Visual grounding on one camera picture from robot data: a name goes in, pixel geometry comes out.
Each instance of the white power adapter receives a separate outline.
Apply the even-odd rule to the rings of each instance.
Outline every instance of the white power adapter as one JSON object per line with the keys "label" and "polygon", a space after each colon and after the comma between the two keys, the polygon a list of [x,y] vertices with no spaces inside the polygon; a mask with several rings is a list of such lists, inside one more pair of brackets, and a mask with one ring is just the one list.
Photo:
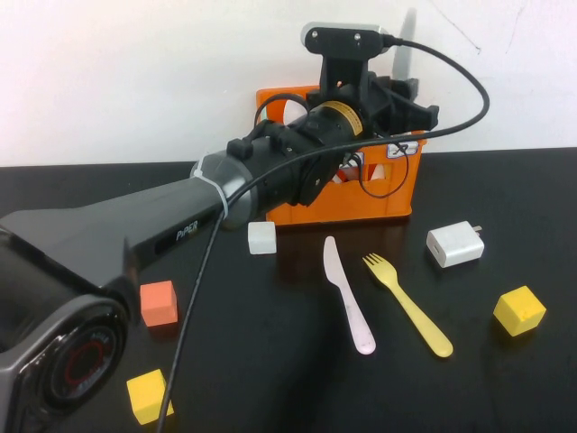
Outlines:
{"label": "white power adapter", "polygon": [[431,230],[426,236],[426,246],[442,268],[468,262],[481,257],[485,244],[479,238],[479,226],[471,227],[467,221]]}

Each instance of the white cube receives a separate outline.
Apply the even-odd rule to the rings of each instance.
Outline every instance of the white cube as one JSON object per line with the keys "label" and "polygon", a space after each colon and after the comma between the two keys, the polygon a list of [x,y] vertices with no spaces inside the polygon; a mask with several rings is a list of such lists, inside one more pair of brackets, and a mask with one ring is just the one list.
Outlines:
{"label": "white cube", "polygon": [[273,222],[249,223],[249,251],[251,254],[277,252],[277,231]]}

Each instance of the yellow plastic fork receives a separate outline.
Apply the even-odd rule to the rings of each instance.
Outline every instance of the yellow plastic fork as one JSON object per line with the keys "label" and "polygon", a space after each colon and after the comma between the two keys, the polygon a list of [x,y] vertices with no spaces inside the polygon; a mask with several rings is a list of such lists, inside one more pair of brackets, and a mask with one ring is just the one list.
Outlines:
{"label": "yellow plastic fork", "polygon": [[390,291],[392,291],[398,303],[407,312],[409,318],[413,321],[421,333],[421,336],[433,349],[437,356],[446,358],[453,352],[453,345],[443,334],[441,329],[426,316],[426,314],[411,300],[409,296],[401,289],[397,281],[397,271],[392,264],[377,254],[369,254],[362,258],[375,277],[379,279]]}

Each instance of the white plastic knife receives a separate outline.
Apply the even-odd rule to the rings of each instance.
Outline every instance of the white plastic knife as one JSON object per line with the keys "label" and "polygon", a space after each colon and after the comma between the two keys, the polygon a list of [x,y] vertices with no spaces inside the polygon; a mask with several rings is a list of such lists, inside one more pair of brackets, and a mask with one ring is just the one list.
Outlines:
{"label": "white plastic knife", "polygon": [[325,263],[326,278],[341,291],[343,297],[346,317],[349,319],[349,327],[353,336],[354,346],[363,355],[372,354],[377,348],[372,332],[367,325],[367,321],[361,313],[351,292],[351,286],[344,274],[343,265],[339,252],[336,249],[336,242],[332,236],[325,239],[325,251],[323,253]]}

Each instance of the red ring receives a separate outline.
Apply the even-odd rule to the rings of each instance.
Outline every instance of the red ring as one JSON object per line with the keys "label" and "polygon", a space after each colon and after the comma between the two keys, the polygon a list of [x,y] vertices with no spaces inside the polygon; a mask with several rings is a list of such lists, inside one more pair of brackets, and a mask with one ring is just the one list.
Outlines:
{"label": "red ring", "polygon": [[100,365],[102,363],[102,360],[104,358],[104,355],[102,353],[102,345],[100,343],[98,343],[97,341],[90,341],[90,342],[86,343],[85,345],[81,346],[77,351],[75,351],[72,354],[72,356],[69,359],[69,362],[66,365],[66,370],[64,371],[64,380],[66,381],[67,384],[72,385],[72,386],[80,385],[83,381],[85,381],[87,378],[89,378],[92,375],[92,371],[91,371],[87,375],[82,376],[80,379],[72,379],[70,377],[70,368],[74,365],[74,361],[76,360],[78,355],[80,355],[83,352],[86,352],[86,350],[88,348],[90,348],[91,346],[95,346],[96,349],[98,349],[98,362],[96,364]]}

